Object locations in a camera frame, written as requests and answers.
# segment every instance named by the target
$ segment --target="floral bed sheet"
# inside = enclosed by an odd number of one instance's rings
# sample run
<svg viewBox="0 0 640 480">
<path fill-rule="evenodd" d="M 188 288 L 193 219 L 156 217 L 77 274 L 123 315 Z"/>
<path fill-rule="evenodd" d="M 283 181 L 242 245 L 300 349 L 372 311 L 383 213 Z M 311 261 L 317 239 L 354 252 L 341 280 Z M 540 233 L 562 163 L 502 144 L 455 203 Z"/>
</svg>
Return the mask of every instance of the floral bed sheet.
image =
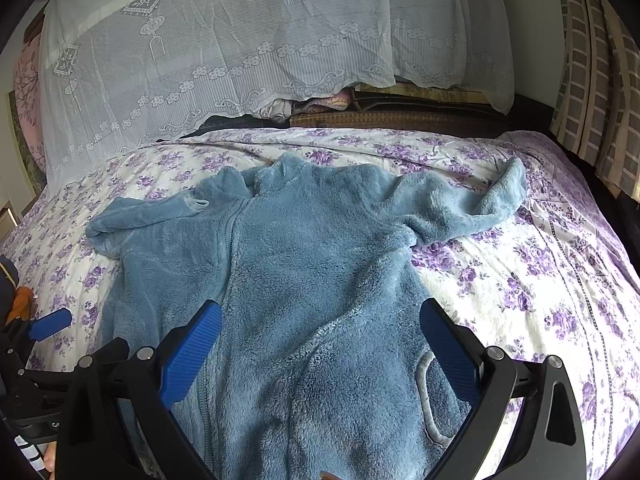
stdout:
<svg viewBox="0 0 640 480">
<path fill-rule="evenodd" d="M 38 316 L 61 307 L 74 316 L 71 327 L 36 345 L 30 366 L 69 370 L 94 346 L 118 269 L 89 246 L 84 228 L 113 198 L 163 198 L 223 166 L 270 164 L 284 151 L 331 166 L 436 170 L 478 191 L 496 179 L 497 160 L 522 159 L 528 196 L 512 218 L 415 248 L 412 263 L 449 315 L 484 344 L 518 359 L 562 357 L 580 409 L 588 478 L 599 478 L 640 420 L 640 281 L 582 175 L 535 132 L 489 140 L 395 130 L 223 130 L 111 159 L 55 196 L 45 190 L 1 248 L 22 284 L 36 291 Z M 514 402 L 478 478 L 495 471 L 516 415 Z"/>
</svg>

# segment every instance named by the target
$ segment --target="blue fleece jacket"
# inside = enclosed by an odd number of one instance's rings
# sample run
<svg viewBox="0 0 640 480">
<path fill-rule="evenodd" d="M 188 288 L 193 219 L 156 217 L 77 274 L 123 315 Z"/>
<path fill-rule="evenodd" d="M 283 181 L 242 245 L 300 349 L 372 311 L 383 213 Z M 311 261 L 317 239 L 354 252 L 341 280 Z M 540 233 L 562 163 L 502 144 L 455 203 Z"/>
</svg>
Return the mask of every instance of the blue fleece jacket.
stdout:
<svg viewBox="0 0 640 480">
<path fill-rule="evenodd" d="M 219 480 L 422 480 L 442 449 L 414 377 L 429 293 L 410 248 L 485 230 L 525 195 L 517 158 L 478 196 L 433 172 L 284 154 L 166 200 L 116 199 L 86 231 L 122 261 L 101 342 L 155 346 L 217 300 L 222 334 L 174 414 Z M 427 384 L 436 425 L 455 431 L 464 407 L 434 372 Z"/>
</svg>

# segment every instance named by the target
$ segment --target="blue gripper pad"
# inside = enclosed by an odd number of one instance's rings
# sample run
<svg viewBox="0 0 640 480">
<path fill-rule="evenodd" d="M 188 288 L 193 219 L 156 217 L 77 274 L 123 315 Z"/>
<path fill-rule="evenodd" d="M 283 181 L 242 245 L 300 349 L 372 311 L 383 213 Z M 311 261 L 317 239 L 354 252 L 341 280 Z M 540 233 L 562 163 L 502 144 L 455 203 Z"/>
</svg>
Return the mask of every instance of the blue gripper pad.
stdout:
<svg viewBox="0 0 640 480">
<path fill-rule="evenodd" d="M 222 309 L 207 301 L 187 325 L 188 332 L 161 370 L 159 395 L 170 409 L 174 402 L 187 396 L 211 348 L 222 330 Z"/>
<path fill-rule="evenodd" d="M 45 317 L 31 323 L 29 337 L 34 341 L 42 341 L 71 325 L 73 317 L 66 308 L 60 308 Z"/>
<path fill-rule="evenodd" d="M 445 320 L 442 316 L 447 314 L 432 301 L 425 301 L 420 308 L 420 330 L 456 397 L 474 407 L 480 400 L 478 367 L 456 338 L 453 322 L 448 317 Z"/>
</svg>

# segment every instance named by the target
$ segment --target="jacket sleeve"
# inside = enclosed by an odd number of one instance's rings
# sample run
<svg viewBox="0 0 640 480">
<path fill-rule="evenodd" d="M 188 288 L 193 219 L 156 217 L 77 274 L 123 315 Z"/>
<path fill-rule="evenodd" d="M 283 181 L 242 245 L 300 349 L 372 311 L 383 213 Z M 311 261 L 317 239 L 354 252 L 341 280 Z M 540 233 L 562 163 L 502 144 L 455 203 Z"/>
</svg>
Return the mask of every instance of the jacket sleeve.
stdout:
<svg viewBox="0 0 640 480">
<path fill-rule="evenodd" d="M 85 235 L 100 254 L 117 258 L 133 229 L 194 216 L 208 205 L 207 200 L 196 199 L 190 191 L 153 201 L 116 198 L 89 221 Z"/>
<path fill-rule="evenodd" d="M 484 196 L 453 187 L 433 171 L 386 180 L 386 197 L 372 210 L 415 231 L 418 245 L 485 231 L 515 213 L 527 195 L 525 169 L 511 158 Z"/>
</svg>

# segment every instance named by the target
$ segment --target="zipper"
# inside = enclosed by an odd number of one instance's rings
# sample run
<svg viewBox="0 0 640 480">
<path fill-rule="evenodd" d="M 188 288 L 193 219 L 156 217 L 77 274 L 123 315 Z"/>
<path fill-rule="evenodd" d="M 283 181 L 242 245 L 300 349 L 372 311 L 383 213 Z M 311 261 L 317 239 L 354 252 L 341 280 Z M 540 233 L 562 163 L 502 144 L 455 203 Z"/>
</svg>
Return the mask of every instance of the zipper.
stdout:
<svg viewBox="0 0 640 480">
<path fill-rule="evenodd" d="M 229 218 L 226 220 L 226 225 L 225 225 L 225 254 L 222 255 L 220 254 L 220 262 L 224 262 L 225 263 L 225 267 L 222 270 L 222 274 L 224 275 L 224 278 L 221 280 L 222 284 L 220 286 L 220 291 L 217 294 L 217 297 L 215 299 L 215 301 L 222 306 L 222 302 L 224 299 L 224 295 L 226 292 L 226 286 L 228 285 L 229 282 L 229 277 L 231 275 L 231 245 L 233 243 L 233 233 L 234 233 L 234 225 L 236 224 L 236 219 L 238 218 L 238 215 L 240 214 L 240 212 L 244 209 L 244 207 L 247 205 L 247 203 L 249 202 L 250 199 L 246 198 L 244 200 L 241 200 L 238 203 L 238 206 L 236 207 L 236 209 L 232 212 L 232 214 L 229 216 Z M 204 373 L 202 374 L 198 374 L 198 383 L 197 383 L 197 389 L 198 389 L 198 405 L 200 408 L 200 413 L 204 413 L 204 463 L 207 466 L 207 468 L 213 472 L 213 452 L 212 452 L 212 448 L 213 448 L 213 443 L 212 443 L 212 436 L 211 436 L 211 413 L 210 413 L 210 409 L 209 409 L 209 389 L 207 387 L 208 383 L 209 383 L 209 369 L 210 369 L 210 362 L 211 360 L 211 354 L 209 354 L 207 356 L 207 359 L 205 360 L 205 368 L 204 368 Z"/>
</svg>

